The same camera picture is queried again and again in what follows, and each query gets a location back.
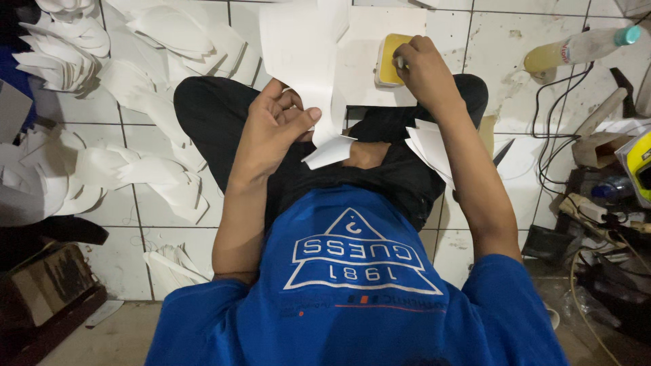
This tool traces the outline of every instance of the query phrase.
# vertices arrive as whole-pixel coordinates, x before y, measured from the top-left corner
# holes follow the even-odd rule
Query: yellow liquid
[[[533,73],[565,65],[561,55],[562,47],[565,44],[566,41],[560,41],[534,48],[525,57],[525,70]]]

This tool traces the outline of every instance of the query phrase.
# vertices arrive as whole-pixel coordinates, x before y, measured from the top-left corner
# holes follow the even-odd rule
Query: person
[[[419,105],[370,108],[350,158],[314,171],[301,159],[321,112],[280,81],[260,93],[214,77],[178,86],[178,120],[224,208],[214,280],[167,295],[146,365],[567,364],[477,133],[485,84],[453,76],[428,37],[398,55]],[[404,142],[415,118],[438,123],[473,237],[462,290],[417,233],[445,185]]]

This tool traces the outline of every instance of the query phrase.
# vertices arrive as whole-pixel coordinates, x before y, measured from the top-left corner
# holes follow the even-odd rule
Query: forearm
[[[229,182],[212,249],[212,267],[217,278],[253,282],[260,264],[266,202],[266,178],[245,184]]]
[[[439,124],[459,205],[473,236],[475,260],[492,253],[519,260],[513,207],[465,102],[459,97],[444,111],[431,113]]]

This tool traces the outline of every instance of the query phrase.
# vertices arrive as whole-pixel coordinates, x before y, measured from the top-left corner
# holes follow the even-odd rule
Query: plastic bottle
[[[635,194],[633,182],[624,175],[609,176],[595,186],[591,194],[593,197],[607,199],[608,201],[617,201]]]
[[[555,66],[589,63],[640,38],[639,25],[626,28],[595,29],[556,43],[534,48],[525,58],[525,70],[539,72]]]

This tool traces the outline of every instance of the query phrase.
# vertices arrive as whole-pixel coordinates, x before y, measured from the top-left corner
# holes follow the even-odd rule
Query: white tile floor
[[[178,1],[215,19],[229,21],[253,47],[260,50],[257,14],[263,1]],[[353,0],[353,4],[422,6],[416,0]],[[111,56],[153,60],[148,55],[157,51],[130,37],[122,16],[105,1],[102,1],[102,8],[111,37]],[[615,0],[441,0],[437,9],[428,10],[427,35],[434,40],[450,69],[454,73],[478,75],[488,85],[490,100],[486,114],[499,116],[495,126],[495,150],[516,138],[498,171],[514,205],[521,247],[532,223],[553,228],[556,221],[548,209],[553,197],[541,193],[535,174],[534,161],[543,141],[525,135],[531,131],[534,96],[539,85],[523,71],[522,61],[530,49],[578,33],[585,24],[593,28],[623,27],[631,22],[622,17]],[[651,21],[643,25],[649,29]],[[650,46],[651,36],[648,31],[643,31],[636,45],[597,61],[588,78],[553,114],[551,131],[559,134],[573,132],[591,109],[614,91],[615,83],[608,71],[610,67],[619,67],[637,92],[651,62]],[[575,70],[569,66],[560,68],[557,79],[572,72],[576,74],[583,67],[577,66]],[[162,65],[154,61],[150,62],[149,68],[152,73],[164,72]],[[254,88],[261,89],[269,79],[262,65],[253,83]],[[561,83],[542,93],[541,119],[554,99],[567,88],[567,83]],[[85,100],[46,91],[39,91],[36,99],[41,115],[65,122],[65,128],[78,133],[88,146],[104,141],[132,148],[142,155],[172,156],[167,138],[146,115],[119,108],[101,86]],[[363,109],[351,110],[348,125],[352,126],[362,117]],[[625,132],[651,122],[621,119],[621,110],[618,110],[609,117],[604,128]],[[562,141],[558,138],[551,143],[558,146]],[[563,180],[573,167],[568,148],[551,164],[549,176]],[[96,210],[80,215],[107,227],[111,233],[104,246],[83,244],[81,247],[92,270],[112,295],[125,300],[161,300],[164,291],[157,286],[156,279],[149,279],[141,255],[144,250],[163,244],[186,243],[186,251],[199,270],[207,272],[223,198],[209,170],[204,170],[200,176],[202,194],[210,203],[210,209],[199,227],[174,216],[165,202],[144,185],[111,191]],[[451,199],[450,190],[436,201],[421,238],[441,276],[456,286],[462,286],[468,275],[468,266],[473,262],[471,237],[460,207]]]

